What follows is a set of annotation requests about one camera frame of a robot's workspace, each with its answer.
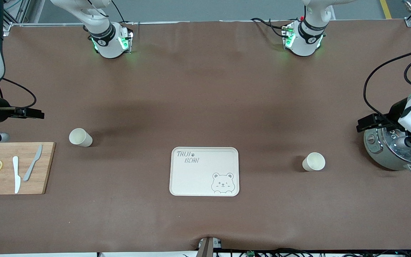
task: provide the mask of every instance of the table surface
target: table surface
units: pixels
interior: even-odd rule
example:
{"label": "table surface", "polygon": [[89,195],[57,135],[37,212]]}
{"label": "table surface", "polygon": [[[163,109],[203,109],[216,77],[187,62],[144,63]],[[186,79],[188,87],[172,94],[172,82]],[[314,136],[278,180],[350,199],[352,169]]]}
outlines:
{"label": "table surface", "polygon": [[[333,21],[311,57],[250,22],[134,30],[133,53],[115,60],[81,27],[14,27],[5,39],[5,77],[46,118],[0,131],[57,147],[44,195],[0,196],[0,253],[181,251],[205,236],[228,248],[411,249],[411,173],[378,166],[355,130],[371,113],[368,74],[411,51],[403,20]],[[372,78],[382,112],[411,92],[410,61]],[[11,104],[31,102],[1,86]],[[76,127],[92,147],[68,142]],[[177,146],[236,148],[240,193],[171,195]],[[325,169],[303,172],[314,151]]]}

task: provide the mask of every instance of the cutting board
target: cutting board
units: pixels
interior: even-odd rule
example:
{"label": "cutting board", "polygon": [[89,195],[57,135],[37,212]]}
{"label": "cutting board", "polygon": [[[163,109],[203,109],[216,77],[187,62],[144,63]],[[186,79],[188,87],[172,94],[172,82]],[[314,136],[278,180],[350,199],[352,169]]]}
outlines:
{"label": "cutting board", "polygon": [[[30,179],[23,181],[40,144],[42,144],[41,158],[34,165]],[[14,156],[19,158],[18,175],[21,177],[18,194],[45,193],[54,150],[54,142],[0,143],[0,160],[3,162],[3,167],[0,170],[0,194],[15,194],[14,165],[12,162]]]}

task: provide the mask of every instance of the white tray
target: white tray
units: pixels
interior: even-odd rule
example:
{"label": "white tray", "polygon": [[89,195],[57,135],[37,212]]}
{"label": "white tray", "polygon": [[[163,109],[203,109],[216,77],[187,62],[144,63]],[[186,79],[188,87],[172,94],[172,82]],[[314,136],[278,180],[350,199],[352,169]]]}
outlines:
{"label": "white tray", "polygon": [[169,190],[176,196],[237,195],[239,153],[232,147],[174,148]]}

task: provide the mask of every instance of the bear face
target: bear face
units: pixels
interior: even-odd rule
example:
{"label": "bear face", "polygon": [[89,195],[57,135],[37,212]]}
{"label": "bear face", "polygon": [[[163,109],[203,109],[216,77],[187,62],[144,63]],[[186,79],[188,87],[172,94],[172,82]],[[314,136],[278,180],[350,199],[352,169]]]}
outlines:
{"label": "bear face", "polygon": [[235,189],[235,185],[233,182],[234,175],[232,173],[228,173],[226,175],[220,175],[218,173],[214,173],[212,175],[213,182],[212,182],[212,190],[213,192],[233,192]]}

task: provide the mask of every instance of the knife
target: knife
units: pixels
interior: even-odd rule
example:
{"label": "knife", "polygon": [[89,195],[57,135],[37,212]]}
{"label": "knife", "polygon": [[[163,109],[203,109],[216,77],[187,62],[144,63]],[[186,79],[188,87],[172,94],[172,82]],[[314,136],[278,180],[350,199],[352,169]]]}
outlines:
{"label": "knife", "polygon": [[41,153],[42,153],[42,144],[39,145],[39,148],[37,150],[36,155],[34,156],[33,162],[31,163],[30,167],[28,168],[28,171],[26,172],[25,176],[23,177],[23,181],[28,181],[31,176],[31,171],[33,171],[34,164],[36,161],[41,158]]}
{"label": "knife", "polygon": [[18,193],[18,190],[20,190],[21,183],[21,177],[18,175],[18,156],[14,156],[12,158],[12,162],[14,163],[15,193]]}

